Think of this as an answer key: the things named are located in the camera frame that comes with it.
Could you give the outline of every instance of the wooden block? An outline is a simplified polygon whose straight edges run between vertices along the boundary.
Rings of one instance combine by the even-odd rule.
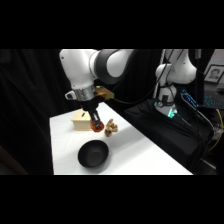
[[[89,113],[83,110],[78,110],[72,118],[76,131],[92,131],[90,120]]]

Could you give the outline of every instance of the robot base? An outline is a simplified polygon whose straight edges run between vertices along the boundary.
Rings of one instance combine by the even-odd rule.
[[[164,114],[165,116],[167,116],[169,118],[174,118],[174,116],[177,114],[177,110],[176,110],[176,105],[175,104],[173,104],[172,106],[163,106],[162,107],[162,103],[161,102],[156,102],[155,103],[155,108],[161,114]]]

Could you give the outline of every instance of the white table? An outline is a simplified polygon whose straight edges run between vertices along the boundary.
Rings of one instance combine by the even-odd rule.
[[[97,110],[104,124],[114,119],[118,133],[108,138],[104,131],[75,131],[75,111],[50,119],[55,175],[192,175],[106,104]],[[110,149],[106,163],[94,170],[78,162],[79,149],[91,140],[104,141]]]

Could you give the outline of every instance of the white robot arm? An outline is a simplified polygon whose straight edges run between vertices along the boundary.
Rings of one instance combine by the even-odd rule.
[[[64,49],[60,59],[66,76],[71,82],[73,100],[78,100],[84,111],[88,111],[96,128],[100,128],[97,113],[99,99],[96,96],[94,80],[100,79],[106,84],[116,84],[126,74],[131,59],[137,49]],[[176,88],[172,83],[188,84],[196,77],[196,68],[188,57],[188,49],[166,49],[165,65],[158,67],[156,76],[160,79],[160,93],[156,109],[168,116],[175,116],[174,98]]]
[[[126,74],[136,49],[64,49],[60,60],[65,74],[71,82],[69,94],[78,100],[84,111],[88,111],[97,129],[100,118],[97,113],[99,100],[96,97],[94,80],[116,84]]]
[[[196,78],[197,70],[190,62],[188,53],[188,49],[166,49],[165,56],[170,64],[161,65],[156,71],[157,79],[161,75],[162,77],[159,81],[160,92],[155,107],[160,113],[170,118],[177,113],[174,104],[177,90],[173,83],[189,84]]]

